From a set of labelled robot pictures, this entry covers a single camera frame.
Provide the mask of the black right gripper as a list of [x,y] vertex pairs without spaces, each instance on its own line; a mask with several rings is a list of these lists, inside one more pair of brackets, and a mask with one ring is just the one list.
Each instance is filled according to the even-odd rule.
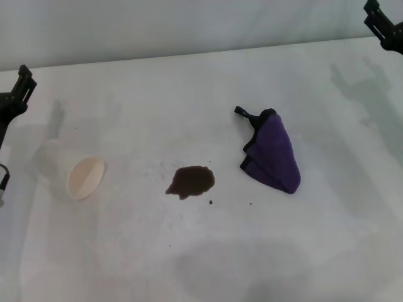
[[380,40],[381,47],[384,50],[402,52],[402,22],[392,23],[376,0],[367,0],[364,10],[367,13],[364,24]]

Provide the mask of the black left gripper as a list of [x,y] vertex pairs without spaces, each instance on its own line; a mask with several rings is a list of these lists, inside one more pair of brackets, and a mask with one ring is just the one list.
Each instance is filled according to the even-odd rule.
[[19,78],[11,93],[1,93],[0,146],[3,144],[11,121],[27,110],[28,100],[37,86],[37,83],[32,78],[32,72],[26,65],[20,66],[18,75]]

